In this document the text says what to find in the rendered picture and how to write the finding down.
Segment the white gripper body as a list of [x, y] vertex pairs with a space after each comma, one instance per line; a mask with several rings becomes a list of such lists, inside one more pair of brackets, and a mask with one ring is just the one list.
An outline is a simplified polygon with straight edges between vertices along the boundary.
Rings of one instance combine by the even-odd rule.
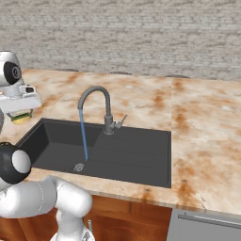
[[0, 96], [0, 109], [5, 114], [34, 109], [39, 106], [41, 106], [41, 99], [36, 92], [24, 94], [19, 99], [11, 99], [4, 95]]

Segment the blue water stream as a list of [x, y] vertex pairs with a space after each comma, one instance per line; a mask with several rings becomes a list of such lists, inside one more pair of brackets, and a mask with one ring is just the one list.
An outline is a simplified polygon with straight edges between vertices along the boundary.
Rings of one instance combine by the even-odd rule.
[[85, 124], [84, 124], [84, 117], [83, 117], [82, 109], [79, 109], [79, 117], [80, 117], [81, 132], [82, 132], [82, 138], [83, 138], [85, 161], [87, 162], [88, 161], [88, 146], [87, 146], [87, 138], [86, 138]]

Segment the yellow green sponge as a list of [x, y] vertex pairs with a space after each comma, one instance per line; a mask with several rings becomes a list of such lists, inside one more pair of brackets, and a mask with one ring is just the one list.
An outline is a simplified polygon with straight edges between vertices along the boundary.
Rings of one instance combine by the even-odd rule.
[[10, 120], [14, 124], [21, 124], [23, 122], [30, 121], [32, 118], [32, 115], [33, 115], [32, 109], [30, 109], [28, 112], [24, 111], [21, 113], [14, 113], [14, 114], [8, 113]]

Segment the grey dishwasher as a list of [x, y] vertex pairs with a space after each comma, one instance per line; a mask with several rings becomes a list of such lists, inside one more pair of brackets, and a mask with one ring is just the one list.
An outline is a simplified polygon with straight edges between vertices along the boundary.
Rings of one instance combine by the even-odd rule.
[[241, 241], [241, 229], [217, 226], [208, 223], [178, 218], [178, 214], [218, 219], [241, 224], [241, 219], [219, 217], [187, 210], [173, 209], [171, 212], [167, 241]]

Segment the brown wooden cupboard door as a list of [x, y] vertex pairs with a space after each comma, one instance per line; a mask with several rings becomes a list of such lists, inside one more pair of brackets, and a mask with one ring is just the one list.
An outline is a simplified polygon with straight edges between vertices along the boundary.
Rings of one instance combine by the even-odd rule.
[[168, 207], [93, 196], [84, 221], [96, 241], [166, 241], [170, 215]]

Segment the grey curved tap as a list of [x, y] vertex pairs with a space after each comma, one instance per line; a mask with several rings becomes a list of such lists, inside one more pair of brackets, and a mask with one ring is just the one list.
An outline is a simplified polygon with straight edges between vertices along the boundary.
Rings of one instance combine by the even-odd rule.
[[104, 133], [106, 135], [113, 135], [115, 128], [120, 129], [122, 127], [123, 122], [125, 121], [127, 115], [124, 115], [121, 121], [113, 121], [113, 116], [111, 113], [110, 94], [106, 88], [101, 86], [93, 86], [86, 89], [78, 101], [77, 108], [79, 110], [83, 110], [85, 100], [90, 95], [90, 93], [94, 91], [100, 91], [104, 95], [104, 98], [105, 98]]

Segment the dark grey sink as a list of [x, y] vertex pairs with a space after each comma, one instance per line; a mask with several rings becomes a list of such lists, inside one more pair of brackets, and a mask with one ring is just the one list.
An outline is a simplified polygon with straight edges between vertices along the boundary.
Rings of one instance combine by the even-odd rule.
[[18, 142], [38, 169], [171, 187], [171, 132], [121, 127], [106, 135], [97, 123], [85, 123], [85, 161], [78, 121], [40, 119]]

